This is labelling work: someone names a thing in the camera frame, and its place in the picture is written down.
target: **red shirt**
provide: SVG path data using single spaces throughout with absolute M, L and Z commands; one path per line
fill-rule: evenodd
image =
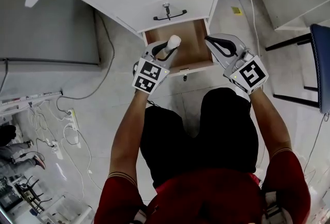
M 272 191 L 294 224 L 305 223 L 310 209 L 304 174 L 291 151 L 271 159 L 262 189 L 250 174 L 224 168 L 182 174 L 157 191 L 146 207 L 133 180 L 115 174 L 105 183 L 94 223 L 133 223 L 139 210 L 146 214 L 145 224 L 261 223 L 265 193 Z

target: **black drawer handle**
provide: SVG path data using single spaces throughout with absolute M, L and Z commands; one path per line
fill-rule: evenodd
M 169 19 L 171 20 L 170 18 L 174 18 L 174 17 L 179 17 L 181 15 L 184 15 L 187 13 L 187 10 L 182 10 L 182 13 L 181 14 L 178 14 L 176 16 L 171 16 L 171 17 L 166 17 L 166 18 L 162 18 L 162 19 L 159 19 L 157 16 L 154 17 L 154 21 L 161 21 L 161 20 L 166 20 L 166 19 Z

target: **leg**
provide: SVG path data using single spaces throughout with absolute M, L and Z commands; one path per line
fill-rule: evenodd
M 192 140 L 175 112 L 154 106 L 146 109 L 140 150 L 155 188 L 190 169 Z
M 28 148 L 29 145 L 27 143 L 7 145 L 4 147 L 0 147 L 0 156 L 5 159 L 9 159 L 14 153 Z
M 12 177 L 23 174 L 30 168 L 35 167 L 36 162 L 34 159 L 26 159 L 22 162 L 8 163 L 5 160 L 0 160 L 0 176 Z
M 204 96 L 196 138 L 201 167 L 255 172 L 258 134 L 250 108 L 250 102 L 229 88 L 211 90 Z
M 314 87 L 307 87 L 307 86 L 304 86 L 304 89 L 305 90 L 310 90 L 310 91 L 316 91 L 316 92 L 318 92 L 319 90 L 318 90 L 318 88 L 314 88 Z
M 296 38 L 292 38 L 292 39 L 289 39 L 287 41 L 280 42 L 278 44 L 266 47 L 266 51 L 279 49 L 281 47 L 292 45 L 292 44 L 303 45 L 303 44 L 307 44 L 307 43 L 310 43 L 310 42 L 311 42 L 311 34 L 307 33 L 305 35 L 302 35 L 302 36 L 299 36 L 299 37 L 296 37 Z
M 290 101 L 290 102 L 294 102 L 294 103 L 299 103 L 299 104 L 310 106 L 310 107 L 314 107 L 314 108 L 319 108 L 320 107 L 318 102 L 307 100 L 307 99 L 294 98 L 294 97 L 289 97 L 289 96 L 284 96 L 284 95 L 277 95 L 277 94 L 273 94 L 273 97 L 278 98 L 278 99 L 282 99 L 282 100 L 286 100 L 286 101 Z

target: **blue chair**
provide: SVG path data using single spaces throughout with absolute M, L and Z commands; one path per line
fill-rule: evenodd
M 310 26 L 310 33 L 266 47 L 266 51 L 292 44 L 302 45 L 307 43 L 311 43 L 313 48 L 318 87 L 304 87 L 304 89 L 318 92 L 319 100 L 315 102 L 284 95 L 273 94 L 273 96 L 274 98 L 319 108 L 320 112 L 325 114 L 330 111 L 330 28 L 312 24 Z

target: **yellow sticky note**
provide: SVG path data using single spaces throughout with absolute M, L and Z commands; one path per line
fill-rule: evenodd
M 238 8 L 238 7 L 233 7 L 232 6 L 232 10 L 233 10 L 233 12 L 234 12 L 235 15 L 243 15 L 241 9 Z

